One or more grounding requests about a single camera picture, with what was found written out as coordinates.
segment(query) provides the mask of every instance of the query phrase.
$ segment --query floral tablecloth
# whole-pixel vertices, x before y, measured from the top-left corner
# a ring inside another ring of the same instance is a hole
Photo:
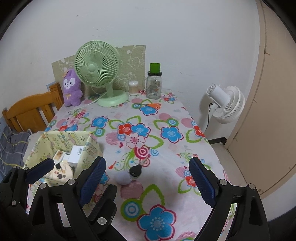
[[[196,156],[218,178],[228,179],[196,122],[172,92],[150,100],[140,91],[110,108],[90,104],[94,100],[91,96],[78,107],[63,106],[46,128],[91,131],[100,144],[107,169],[92,201],[83,207],[86,215],[107,185],[116,185],[117,173],[146,159],[137,179],[118,185],[113,226],[129,241],[193,240],[211,207],[196,187],[189,160]],[[41,181],[29,188],[27,211]],[[233,212],[232,206],[227,220]]]

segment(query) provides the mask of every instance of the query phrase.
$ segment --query fan base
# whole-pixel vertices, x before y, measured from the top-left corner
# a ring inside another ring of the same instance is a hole
[[[128,100],[128,92],[122,90],[113,90],[113,96],[108,97],[107,94],[97,100],[98,105],[103,107],[111,107],[122,104]]]

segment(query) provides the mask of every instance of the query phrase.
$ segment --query blue gripper pad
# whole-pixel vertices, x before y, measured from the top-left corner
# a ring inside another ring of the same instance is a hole
[[[217,183],[215,182],[218,181],[218,178],[214,175],[212,171],[207,170],[201,163],[201,161],[196,157],[190,159],[189,171],[205,203],[214,208],[214,206],[216,205],[215,197],[217,196],[219,188]]]
[[[99,162],[93,169],[92,173],[88,176],[84,185],[80,190],[80,200],[79,203],[83,207],[83,205],[90,202],[105,170],[106,170],[106,160],[102,157],[97,157],[96,160],[100,158]]]
[[[26,171],[26,184],[34,184],[41,177],[49,173],[54,168],[54,161],[50,158],[46,158],[44,161],[33,166],[31,169]]]

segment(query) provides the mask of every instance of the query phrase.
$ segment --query plaid bedding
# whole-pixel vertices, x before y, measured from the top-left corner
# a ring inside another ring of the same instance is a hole
[[[17,133],[9,126],[4,128],[0,137],[0,181],[13,166],[23,167],[29,136],[28,132]]]

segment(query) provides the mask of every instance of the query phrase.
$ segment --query wooden door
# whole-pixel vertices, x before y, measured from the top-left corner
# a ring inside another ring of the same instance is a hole
[[[262,197],[296,173],[296,44],[264,4],[266,53],[251,108],[228,150]]]

